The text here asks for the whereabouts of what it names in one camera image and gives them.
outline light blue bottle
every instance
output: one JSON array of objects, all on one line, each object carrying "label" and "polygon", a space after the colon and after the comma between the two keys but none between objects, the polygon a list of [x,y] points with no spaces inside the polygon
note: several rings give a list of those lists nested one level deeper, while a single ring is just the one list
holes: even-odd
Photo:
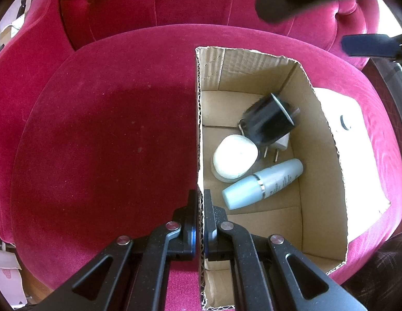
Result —
[{"label": "light blue bottle", "polygon": [[302,173],[301,161],[291,159],[237,181],[222,191],[222,197],[228,209],[245,207],[280,191]]}]

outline open cardboard box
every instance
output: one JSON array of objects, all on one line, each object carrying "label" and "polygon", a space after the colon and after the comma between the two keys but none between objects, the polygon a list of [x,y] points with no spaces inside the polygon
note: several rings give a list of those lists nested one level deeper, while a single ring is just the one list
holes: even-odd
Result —
[{"label": "open cardboard box", "polygon": [[[333,131],[301,65],[286,57],[244,49],[199,47],[196,54],[198,187],[201,211],[200,283],[203,308],[227,309],[234,302],[229,263],[208,262],[204,258],[204,189],[211,190],[213,204],[225,208],[230,221],[244,226],[250,233],[264,237],[271,234],[283,235],[326,273],[342,266],[347,257],[349,241],[346,203],[349,198],[345,196],[341,161]],[[279,97],[299,107],[301,115],[299,126],[291,132],[289,147],[280,152],[278,163],[298,158],[304,165],[304,172],[293,183],[269,198],[230,211],[221,194],[230,184],[214,177],[210,159],[226,136],[240,134],[237,123],[247,108],[262,95],[279,91]],[[360,111],[357,103],[356,106],[350,104],[347,107]],[[365,146],[361,147],[372,152],[362,112],[357,115],[366,134],[366,139],[365,136],[365,140],[362,139],[362,145]],[[368,167],[374,168],[376,172],[373,182],[379,184],[373,152],[367,158]],[[246,176],[272,166],[273,160],[274,154],[268,153],[264,160],[253,165]]]}]

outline black cup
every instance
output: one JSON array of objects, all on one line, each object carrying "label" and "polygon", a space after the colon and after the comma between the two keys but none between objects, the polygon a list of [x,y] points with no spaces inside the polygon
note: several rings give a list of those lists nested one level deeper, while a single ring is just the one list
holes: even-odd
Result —
[{"label": "black cup", "polygon": [[240,126],[257,146],[269,146],[297,126],[299,113],[299,108],[269,94],[244,112]]}]

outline red cushion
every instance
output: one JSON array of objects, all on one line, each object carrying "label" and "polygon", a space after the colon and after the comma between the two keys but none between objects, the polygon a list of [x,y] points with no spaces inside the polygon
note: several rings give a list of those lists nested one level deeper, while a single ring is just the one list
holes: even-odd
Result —
[{"label": "red cushion", "polygon": [[[312,45],[262,31],[211,25],[141,29],[86,45],[67,59],[40,95],[21,138],[12,180],[15,242],[24,264],[50,287],[116,236],[142,236],[170,220],[195,188],[200,45],[295,58],[315,87],[360,104],[392,205],[351,242],[348,265],[335,274],[339,282],[399,224],[401,156],[384,106],[360,71]],[[175,267],[176,283],[177,275],[189,273]],[[192,290],[180,287],[185,296],[198,293],[193,270]],[[192,310],[189,303],[175,300],[172,309]]]},{"label": "red cushion", "polygon": [[255,0],[61,0],[67,33],[76,48],[111,35],[168,24],[217,24],[277,33],[313,44],[362,68],[366,58],[343,53],[343,35],[376,33],[377,0],[339,0],[280,24],[260,20]]},{"label": "red cushion", "polygon": [[21,30],[0,52],[0,237],[6,242],[14,242],[9,198],[22,131],[46,82],[73,52],[59,0],[33,0]]}]

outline dark plaid fabric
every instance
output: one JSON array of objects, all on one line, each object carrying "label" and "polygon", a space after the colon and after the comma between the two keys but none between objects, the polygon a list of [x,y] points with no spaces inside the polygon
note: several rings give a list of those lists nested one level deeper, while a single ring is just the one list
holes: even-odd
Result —
[{"label": "dark plaid fabric", "polygon": [[368,311],[402,311],[402,233],[385,242],[342,287]]}]

